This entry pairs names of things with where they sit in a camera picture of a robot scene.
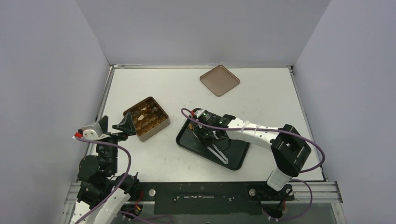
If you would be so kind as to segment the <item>metal tongs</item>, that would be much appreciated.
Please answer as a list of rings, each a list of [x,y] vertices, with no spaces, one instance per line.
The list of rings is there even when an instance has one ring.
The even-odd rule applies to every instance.
[[[212,154],[214,154],[223,164],[228,165],[229,159],[218,149],[215,144],[206,147]]]

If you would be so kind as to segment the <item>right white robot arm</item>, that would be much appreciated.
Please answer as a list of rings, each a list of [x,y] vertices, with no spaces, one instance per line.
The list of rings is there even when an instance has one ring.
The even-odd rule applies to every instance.
[[[265,196],[277,199],[283,187],[303,169],[311,148],[294,126],[264,127],[232,115],[219,116],[207,110],[192,112],[192,131],[212,153],[218,153],[215,141],[241,140],[269,150],[276,168],[270,173],[264,187]]]

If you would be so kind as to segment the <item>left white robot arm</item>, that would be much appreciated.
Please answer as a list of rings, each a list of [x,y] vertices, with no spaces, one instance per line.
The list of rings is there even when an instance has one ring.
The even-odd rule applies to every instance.
[[[113,125],[117,133],[107,128],[108,117],[104,116],[73,136],[77,141],[95,144],[97,154],[86,155],[79,163],[81,184],[72,224],[109,224],[126,201],[142,199],[137,175],[129,174],[131,154],[118,144],[136,135],[132,114],[127,112],[119,124]]]

